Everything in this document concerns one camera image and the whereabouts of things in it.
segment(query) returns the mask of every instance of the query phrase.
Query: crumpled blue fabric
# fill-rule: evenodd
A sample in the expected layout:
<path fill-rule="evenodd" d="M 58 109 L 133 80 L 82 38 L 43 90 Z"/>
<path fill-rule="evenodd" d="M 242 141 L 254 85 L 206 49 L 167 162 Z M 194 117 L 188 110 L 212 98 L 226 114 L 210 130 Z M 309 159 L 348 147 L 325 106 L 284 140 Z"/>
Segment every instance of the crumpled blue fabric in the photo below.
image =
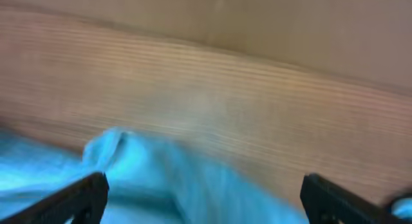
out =
<path fill-rule="evenodd" d="M 0 219 L 101 171 L 110 186 L 101 223 L 308 223 L 230 167 L 168 138 L 114 127 L 82 159 L 7 132 L 0 146 Z"/>

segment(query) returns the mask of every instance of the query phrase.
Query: light blue fabric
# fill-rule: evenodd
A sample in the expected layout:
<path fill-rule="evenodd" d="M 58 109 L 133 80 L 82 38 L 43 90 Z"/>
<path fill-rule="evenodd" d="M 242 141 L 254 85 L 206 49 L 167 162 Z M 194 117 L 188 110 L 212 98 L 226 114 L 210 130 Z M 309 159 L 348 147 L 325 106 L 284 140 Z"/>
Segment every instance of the light blue fabric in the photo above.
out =
<path fill-rule="evenodd" d="M 308 223 L 226 165 L 166 138 L 115 127 L 82 159 L 10 133 L 0 133 L 0 146 L 0 218 L 102 171 L 110 186 L 102 223 Z"/>

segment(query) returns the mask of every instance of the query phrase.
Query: wood grain surface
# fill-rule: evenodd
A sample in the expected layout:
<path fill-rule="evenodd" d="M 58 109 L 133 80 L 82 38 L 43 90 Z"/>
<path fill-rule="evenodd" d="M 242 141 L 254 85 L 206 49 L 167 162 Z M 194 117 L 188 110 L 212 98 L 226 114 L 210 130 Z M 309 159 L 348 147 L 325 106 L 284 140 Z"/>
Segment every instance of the wood grain surface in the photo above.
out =
<path fill-rule="evenodd" d="M 78 151 L 111 126 L 173 136 L 295 205 L 309 172 L 373 202 L 412 182 L 409 96 L 8 5 L 0 122 Z"/>

